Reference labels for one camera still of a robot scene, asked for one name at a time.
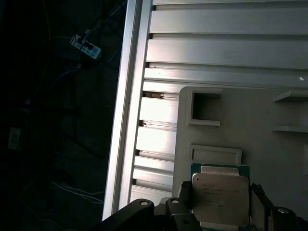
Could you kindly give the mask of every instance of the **dark background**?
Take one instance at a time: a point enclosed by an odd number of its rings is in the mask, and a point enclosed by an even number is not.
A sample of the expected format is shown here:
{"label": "dark background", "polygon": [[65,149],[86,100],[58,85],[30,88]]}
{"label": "dark background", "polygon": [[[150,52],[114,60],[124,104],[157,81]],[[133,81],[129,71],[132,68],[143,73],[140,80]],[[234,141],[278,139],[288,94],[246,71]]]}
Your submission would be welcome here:
{"label": "dark background", "polygon": [[[101,221],[103,204],[80,194],[104,200],[126,2],[1,6],[2,230],[87,230]],[[68,39],[95,26],[87,40],[102,49],[98,60]],[[21,130],[18,150],[8,149],[11,128]]]}

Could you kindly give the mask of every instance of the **white cable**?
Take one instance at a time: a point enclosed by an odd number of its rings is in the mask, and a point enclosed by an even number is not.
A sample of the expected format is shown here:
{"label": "white cable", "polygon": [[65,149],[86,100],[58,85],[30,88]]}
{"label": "white cable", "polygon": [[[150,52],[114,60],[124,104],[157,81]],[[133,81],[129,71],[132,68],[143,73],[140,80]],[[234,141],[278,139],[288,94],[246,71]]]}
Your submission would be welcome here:
{"label": "white cable", "polygon": [[65,191],[67,191],[67,192],[76,194],[76,195],[78,195],[78,196],[80,196],[80,197],[82,197],[82,198],[84,198],[84,199],[87,199],[87,200],[91,201],[91,202],[94,203],[94,204],[103,204],[103,203],[104,203],[102,200],[97,199],[97,198],[95,198],[95,197],[88,196],[88,195],[83,195],[83,194],[80,194],[80,193],[71,191],[71,190],[69,190],[69,189],[66,189],[66,188],[61,187],[60,185],[56,184],[55,182],[52,182],[52,183],[53,183],[55,186],[59,187],[60,189],[63,189],[63,190],[65,190]]}
{"label": "white cable", "polygon": [[35,218],[37,220],[40,220],[40,221],[44,221],[44,222],[50,222],[50,223],[53,223],[55,224],[56,226],[58,226],[60,229],[64,230],[64,231],[77,231],[77,230],[72,230],[72,229],[65,229],[64,227],[62,227],[59,223],[57,223],[56,221],[54,220],[51,220],[51,219],[45,219],[45,218],[41,218],[39,217],[39,215],[36,214],[36,212],[34,212],[34,210],[28,206],[23,200],[22,200],[22,196],[24,194],[24,192],[30,187],[31,184],[33,184],[33,182],[35,181],[36,179],[32,180],[29,184],[27,184],[25,186],[25,188],[23,189],[23,191],[21,192],[21,194],[19,195],[19,200],[20,202],[27,208],[31,211],[31,213],[33,213],[33,215],[35,216]]}
{"label": "white cable", "polygon": [[90,192],[83,191],[81,189],[74,188],[74,187],[69,186],[69,185],[67,185],[65,183],[61,183],[60,185],[65,187],[65,188],[68,188],[68,189],[71,189],[71,190],[76,190],[76,191],[79,191],[79,192],[82,192],[82,193],[85,193],[85,194],[88,194],[88,195],[98,195],[98,194],[101,194],[101,193],[105,193],[105,191],[96,192],[96,193],[95,192],[91,192],[90,193]]}

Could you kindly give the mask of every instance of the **aluminum slat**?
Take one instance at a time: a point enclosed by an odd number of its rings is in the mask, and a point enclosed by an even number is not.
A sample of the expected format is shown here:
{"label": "aluminum slat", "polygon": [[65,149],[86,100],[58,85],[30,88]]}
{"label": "aluminum slat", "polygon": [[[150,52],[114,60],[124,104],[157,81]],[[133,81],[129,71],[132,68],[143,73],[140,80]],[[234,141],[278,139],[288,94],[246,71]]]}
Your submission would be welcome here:
{"label": "aluminum slat", "polygon": [[154,11],[150,33],[307,35],[307,8]]}
{"label": "aluminum slat", "polygon": [[174,155],[176,132],[139,127],[137,150]]}
{"label": "aluminum slat", "polygon": [[165,185],[160,183],[153,183],[149,181],[144,180],[134,180],[135,184],[140,187],[148,188],[148,189],[156,189],[164,192],[172,192],[172,186],[171,185]]}
{"label": "aluminum slat", "polygon": [[146,60],[183,64],[306,69],[308,68],[307,51],[306,40],[150,39]]}
{"label": "aluminum slat", "polygon": [[165,161],[174,162],[174,156],[170,155],[170,154],[140,151],[139,156],[152,158],[152,159],[156,159],[156,160],[165,160]]}
{"label": "aluminum slat", "polygon": [[135,157],[135,166],[152,168],[160,171],[173,172],[174,163],[172,161],[157,160],[142,156]]}
{"label": "aluminum slat", "polygon": [[154,98],[142,98],[140,108],[140,120],[152,120],[167,123],[177,123],[177,100],[163,100]]}
{"label": "aluminum slat", "polygon": [[153,5],[202,4],[202,3],[243,3],[243,2],[296,2],[305,0],[153,0]]}
{"label": "aluminum slat", "polygon": [[146,68],[144,77],[146,80],[182,82],[184,86],[189,86],[186,83],[203,83],[271,88],[308,88],[308,81],[305,81],[308,80],[308,73],[281,70],[247,70],[240,68],[224,70],[219,67],[212,70]]}
{"label": "aluminum slat", "polygon": [[133,179],[172,186],[173,176],[172,173],[135,167]]}
{"label": "aluminum slat", "polygon": [[143,84],[144,91],[170,92],[179,94],[184,87],[204,87],[201,83],[178,83],[146,80]]}
{"label": "aluminum slat", "polygon": [[171,197],[170,192],[165,192],[161,190],[148,189],[140,186],[133,185],[131,187],[130,201],[136,199],[147,199],[154,203],[155,206],[159,205],[160,201],[164,197]]}

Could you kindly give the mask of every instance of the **power strip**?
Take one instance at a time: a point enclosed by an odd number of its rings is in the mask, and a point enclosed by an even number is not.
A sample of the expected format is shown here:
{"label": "power strip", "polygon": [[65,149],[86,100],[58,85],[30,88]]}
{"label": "power strip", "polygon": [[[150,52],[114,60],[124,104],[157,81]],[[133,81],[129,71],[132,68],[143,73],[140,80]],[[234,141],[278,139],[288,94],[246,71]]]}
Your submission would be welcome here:
{"label": "power strip", "polygon": [[79,35],[73,36],[70,44],[93,59],[97,59],[101,54],[101,48],[88,41],[81,40]]}

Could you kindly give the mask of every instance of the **cable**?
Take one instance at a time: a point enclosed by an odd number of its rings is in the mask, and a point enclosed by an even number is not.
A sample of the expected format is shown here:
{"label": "cable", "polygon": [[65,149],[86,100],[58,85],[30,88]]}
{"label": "cable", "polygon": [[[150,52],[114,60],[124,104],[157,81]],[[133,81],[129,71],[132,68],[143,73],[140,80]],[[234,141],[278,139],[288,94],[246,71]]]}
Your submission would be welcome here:
{"label": "cable", "polygon": [[98,195],[98,194],[101,194],[101,193],[105,193],[105,191],[101,191],[101,192],[93,192],[93,193],[90,193],[90,192],[86,192],[86,191],[83,191],[83,190],[80,190],[80,189],[76,189],[76,188],[73,188],[65,183],[62,183],[61,184],[63,187],[66,187],[66,188],[69,188],[69,189],[72,189],[72,190],[76,190],[76,191],[79,191],[79,192],[82,192],[82,193],[86,193],[88,195]]}
{"label": "cable", "polygon": [[103,2],[103,9],[102,9],[102,13],[101,13],[101,15],[97,18],[97,19],[95,19],[92,23],[91,23],[91,25],[90,25],[90,27],[89,28],[93,28],[94,27],[94,25],[101,19],[101,18],[103,18],[103,13],[104,13],[104,8],[105,8],[105,4],[106,4],[106,2],[105,2],[105,0],[102,0],[102,2]]}
{"label": "cable", "polygon": [[96,26],[95,28],[91,29],[89,32],[86,33],[86,35],[84,36],[84,38],[82,39],[83,41],[86,41],[87,37],[96,29],[98,29],[99,27],[101,27],[102,25],[104,25],[118,10],[120,10],[124,5],[126,4],[126,2],[124,2],[122,5],[120,5],[104,22],[100,23],[98,26]]}
{"label": "cable", "polygon": [[60,74],[60,75],[56,78],[56,80],[51,84],[51,87],[53,87],[53,86],[57,83],[57,81],[59,81],[62,77],[66,76],[66,75],[68,75],[68,74],[74,74],[74,73],[78,72],[78,70],[79,70],[79,68],[75,68],[75,69],[73,69],[73,70],[69,70],[69,71],[66,71],[66,72]]}
{"label": "cable", "polygon": [[[49,19],[48,19],[48,15],[47,15],[45,0],[42,0],[42,2],[43,2],[43,7],[44,7],[45,15],[46,15],[46,23],[47,23],[47,28],[48,28],[48,42],[49,42],[49,50],[50,50],[50,48],[51,48],[51,43],[50,43],[50,38],[51,38],[50,25],[49,25]],[[38,92],[39,86],[40,86],[40,84],[41,84],[41,82],[43,80],[43,77],[44,77],[44,74],[45,74],[45,72],[47,70],[48,64],[49,64],[49,59],[48,59],[46,65],[45,65],[44,71],[43,71],[43,73],[42,73],[42,75],[40,77],[39,84],[37,86],[37,89],[35,90],[34,96],[36,96],[36,94]]]}
{"label": "cable", "polygon": [[36,212],[35,212],[30,206],[28,206],[25,202],[23,202],[22,196],[23,196],[24,192],[30,187],[30,185],[33,184],[34,181],[36,181],[36,178],[33,179],[32,181],[30,181],[30,183],[27,184],[27,185],[24,187],[24,189],[22,190],[22,192],[21,192],[20,195],[19,195],[19,200],[20,200],[20,202],[21,202],[28,210],[30,210],[30,211],[33,213],[33,215],[35,216],[35,218],[36,218],[37,220],[53,223],[53,224],[55,224],[56,226],[58,226],[60,229],[62,229],[62,230],[64,230],[64,231],[77,231],[77,230],[73,230],[73,229],[65,229],[64,227],[62,227],[59,223],[57,223],[57,222],[54,221],[54,220],[45,219],[45,218],[39,217],[39,215],[37,215]]}
{"label": "cable", "polygon": [[78,50],[78,53],[77,53],[77,61],[80,61],[81,60],[81,55],[82,55],[82,53],[81,53],[81,49],[83,48],[83,47],[86,47],[88,44],[86,43],[86,42],[84,42],[82,45],[81,45],[81,47],[79,48],[79,50]]}
{"label": "cable", "polygon": [[105,64],[102,64],[100,66],[98,66],[98,69],[103,69],[105,68],[106,65],[108,65],[115,57],[117,57],[119,54],[121,54],[121,49],[115,53]]}
{"label": "cable", "polygon": [[76,141],[74,139],[74,137],[72,137],[71,135],[67,134],[65,131],[61,131],[63,135],[65,135],[71,142],[77,144],[79,147],[83,148],[84,150],[86,150],[88,153],[92,154],[93,156],[96,156],[97,158],[100,159],[105,159],[103,156],[100,156],[98,154],[96,154],[94,151],[92,151],[91,149],[89,149],[87,146],[85,146],[84,144],[82,144],[79,141]]}
{"label": "cable", "polygon": [[60,188],[60,189],[63,189],[63,190],[65,190],[65,191],[67,191],[67,192],[73,193],[73,194],[75,194],[75,195],[78,195],[78,196],[80,196],[80,197],[82,197],[82,198],[84,198],[84,199],[87,199],[87,200],[91,201],[93,204],[104,204],[104,202],[103,202],[102,200],[100,200],[100,199],[97,199],[97,198],[95,198],[95,197],[88,196],[88,195],[83,195],[83,194],[80,194],[80,193],[71,191],[71,190],[69,190],[69,189],[63,188],[63,187],[61,187],[60,185],[56,184],[55,182],[52,182],[52,183],[53,183],[55,186],[57,186],[58,188]]}

